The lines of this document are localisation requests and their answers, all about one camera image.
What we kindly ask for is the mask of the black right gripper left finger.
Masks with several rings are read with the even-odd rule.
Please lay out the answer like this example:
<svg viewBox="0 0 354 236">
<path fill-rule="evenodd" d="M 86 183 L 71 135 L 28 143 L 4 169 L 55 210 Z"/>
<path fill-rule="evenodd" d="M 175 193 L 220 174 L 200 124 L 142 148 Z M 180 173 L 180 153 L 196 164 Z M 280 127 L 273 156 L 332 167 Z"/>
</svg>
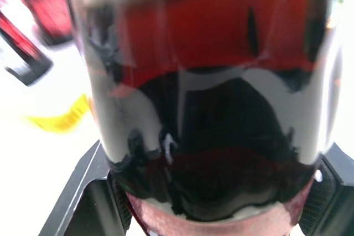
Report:
<svg viewBox="0 0 354 236">
<path fill-rule="evenodd" d="M 126 236 L 99 141 L 75 166 L 38 236 Z"/>
</svg>

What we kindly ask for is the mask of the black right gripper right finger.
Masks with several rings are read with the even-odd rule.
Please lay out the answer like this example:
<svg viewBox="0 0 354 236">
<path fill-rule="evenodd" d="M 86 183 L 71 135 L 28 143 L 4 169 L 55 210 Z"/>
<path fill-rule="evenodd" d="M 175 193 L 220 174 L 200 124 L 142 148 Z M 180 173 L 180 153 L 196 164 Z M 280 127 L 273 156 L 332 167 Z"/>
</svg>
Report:
<svg viewBox="0 0 354 236">
<path fill-rule="evenodd" d="M 337 144 L 321 157 L 299 226 L 305 236 L 354 236 L 354 159 Z"/>
</svg>

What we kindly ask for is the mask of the cola bottle with red label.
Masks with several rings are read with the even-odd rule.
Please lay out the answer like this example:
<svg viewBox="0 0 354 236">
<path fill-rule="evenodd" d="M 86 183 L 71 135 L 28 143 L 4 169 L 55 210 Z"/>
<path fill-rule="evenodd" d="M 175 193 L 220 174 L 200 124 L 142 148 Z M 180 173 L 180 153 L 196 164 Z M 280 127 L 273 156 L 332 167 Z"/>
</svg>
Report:
<svg viewBox="0 0 354 236">
<path fill-rule="evenodd" d="M 66 0 L 147 235 L 290 236 L 332 144 L 331 0 Z"/>
<path fill-rule="evenodd" d="M 66 0 L 24 0 L 39 28 L 39 35 L 48 46 L 72 39 L 71 21 Z"/>
<path fill-rule="evenodd" d="M 46 75 L 53 62 L 28 38 L 34 19 L 22 0 L 0 0 L 0 67 L 26 86 Z"/>
</svg>

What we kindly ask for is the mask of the yellow plastic strip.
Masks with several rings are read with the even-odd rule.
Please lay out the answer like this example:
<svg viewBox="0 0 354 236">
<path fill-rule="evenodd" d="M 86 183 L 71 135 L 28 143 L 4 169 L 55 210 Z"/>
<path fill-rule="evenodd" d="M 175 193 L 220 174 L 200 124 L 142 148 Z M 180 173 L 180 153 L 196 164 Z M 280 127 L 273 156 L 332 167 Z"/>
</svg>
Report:
<svg viewBox="0 0 354 236">
<path fill-rule="evenodd" d="M 24 119 L 45 132 L 64 134 L 74 130 L 90 111 L 91 98 L 82 94 L 64 114 L 48 117 L 25 116 Z"/>
</svg>

